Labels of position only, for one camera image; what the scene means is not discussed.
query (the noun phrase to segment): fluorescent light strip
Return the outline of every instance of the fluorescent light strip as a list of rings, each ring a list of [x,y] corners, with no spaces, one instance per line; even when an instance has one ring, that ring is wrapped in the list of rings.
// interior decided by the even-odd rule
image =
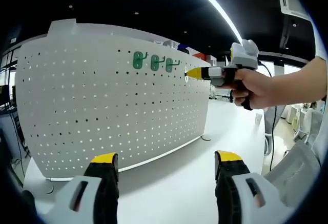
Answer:
[[[237,37],[238,41],[241,43],[241,36],[240,36],[237,28],[235,27],[235,25],[233,24],[233,22],[231,21],[231,19],[228,17],[228,15],[226,14],[226,12],[223,10],[223,8],[221,7],[221,5],[216,0],[208,0],[208,1],[221,14],[221,16],[224,18],[224,20],[230,26],[231,30],[234,32],[234,34]]]

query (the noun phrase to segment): green hook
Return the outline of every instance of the green hook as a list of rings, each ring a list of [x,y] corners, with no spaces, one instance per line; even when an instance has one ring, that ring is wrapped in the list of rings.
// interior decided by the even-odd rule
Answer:
[[[171,73],[172,72],[172,66],[178,66],[178,65],[180,65],[180,60],[177,64],[174,64],[172,58],[168,58],[166,60],[166,72]]]
[[[178,66],[178,65],[180,65],[180,60],[178,61],[177,64],[170,64],[170,66]]]
[[[163,57],[163,61],[159,60],[159,57],[157,55],[152,55],[152,60],[150,63],[150,69],[153,71],[157,71],[159,68],[159,64],[160,63],[164,63],[165,62],[165,56]]]
[[[141,69],[142,68],[142,61],[144,59],[146,59],[147,56],[148,56],[148,52],[146,52],[146,56],[144,57],[144,55],[142,54],[142,52],[136,51],[133,54],[133,67],[135,69]]]

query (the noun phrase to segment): desk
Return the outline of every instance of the desk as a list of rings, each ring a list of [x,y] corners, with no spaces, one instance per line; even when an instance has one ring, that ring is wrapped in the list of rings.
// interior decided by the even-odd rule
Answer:
[[[257,113],[262,114],[255,124]],[[262,110],[247,111],[210,100],[204,135],[186,147],[119,174],[118,223],[217,223],[214,151],[239,154],[251,172],[261,173],[264,159]],[[31,159],[24,188],[36,199],[39,213],[52,206],[65,182],[49,182]],[[46,194],[54,186],[54,192]]]

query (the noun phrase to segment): ceiling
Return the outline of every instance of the ceiling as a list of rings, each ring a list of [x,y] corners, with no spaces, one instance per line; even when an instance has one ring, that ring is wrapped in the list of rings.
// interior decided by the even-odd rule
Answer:
[[[78,23],[112,24],[170,38],[200,52],[221,57],[237,41],[228,24],[207,0],[10,0],[0,43],[17,43],[48,32],[54,20],[76,18]],[[242,38],[253,39],[260,51],[314,56],[309,22],[280,11],[279,0],[217,0]],[[279,47],[289,28],[288,49]]]

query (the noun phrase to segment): white pegboard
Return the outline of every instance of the white pegboard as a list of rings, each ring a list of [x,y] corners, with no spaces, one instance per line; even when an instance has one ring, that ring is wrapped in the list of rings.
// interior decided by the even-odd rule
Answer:
[[[133,68],[136,51],[148,57]],[[150,69],[152,55],[176,62]],[[25,140],[45,177],[83,174],[90,160],[117,152],[119,167],[151,159],[201,135],[209,82],[184,68],[209,66],[183,52],[143,40],[80,33],[25,43],[16,74]]]

